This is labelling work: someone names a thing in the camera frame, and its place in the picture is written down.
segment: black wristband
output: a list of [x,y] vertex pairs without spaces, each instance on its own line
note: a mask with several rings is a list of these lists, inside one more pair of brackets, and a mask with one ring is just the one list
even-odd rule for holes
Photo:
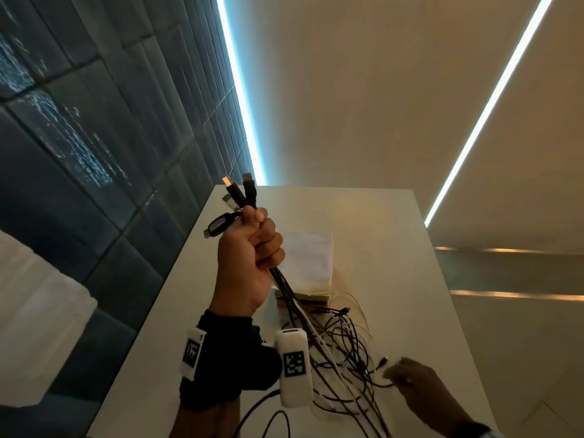
[[280,377],[280,355],[262,345],[251,318],[206,311],[198,327],[207,335],[194,380],[180,383],[180,400],[187,409],[199,412],[237,399],[242,390],[266,390]]
[[481,423],[464,423],[458,427],[451,438],[479,438],[490,432],[491,428]]

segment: table top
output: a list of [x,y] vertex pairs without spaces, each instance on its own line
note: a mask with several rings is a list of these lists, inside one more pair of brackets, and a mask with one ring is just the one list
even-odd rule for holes
[[[88,436],[165,438],[179,406],[179,364],[186,331],[208,307],[217,273],[218,238],[203,229],[226,212],[223,186],[215,186],[139,332]],[[477,421],[495,428],[479,375],[458,321],[432,244],[410,190],[263,186],[266,207],[280,232],[310,231],[334,237],[333,291],[354,295],[369,323],[376,349],[391,361],[409,356],[433,367]],[[280,329],[271,294],[254,316],[268,342]],[[243,414],[263,396],[244,392]],[[407,408],[394,389],[376,399],[395,436],[436,436]],[[242,436],[260,436],[279,398],[259,407]],[[315,416],[310,408],[287,409],[292,436],[358,436],[350,418]],[[282,419],[270,434],[284,436]]]

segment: white towel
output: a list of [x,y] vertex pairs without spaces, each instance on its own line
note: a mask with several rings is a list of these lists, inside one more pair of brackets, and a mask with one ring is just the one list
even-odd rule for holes
[[85,287],[0,231],[0,405],[41,401],[96,307]]
[[332,234],[288,232],[283,234],[286,257],[279,269],[296,293],[330,292],[332,283]]

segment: tiled wall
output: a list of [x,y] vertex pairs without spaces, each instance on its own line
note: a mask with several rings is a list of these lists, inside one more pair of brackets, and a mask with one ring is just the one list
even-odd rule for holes
[[0,0],[0,229],[98,310],[0,436],[85,436],[200,210],[251,172],[216,0]]

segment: person's left hand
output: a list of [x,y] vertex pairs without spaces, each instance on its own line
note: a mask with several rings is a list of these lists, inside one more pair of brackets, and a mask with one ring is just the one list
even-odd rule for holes
[[219,240],[217,282],[209,307],[221,316],[252,316],[266,300],[268,271],[284,259],[282,235],[260,207],[245,206]]

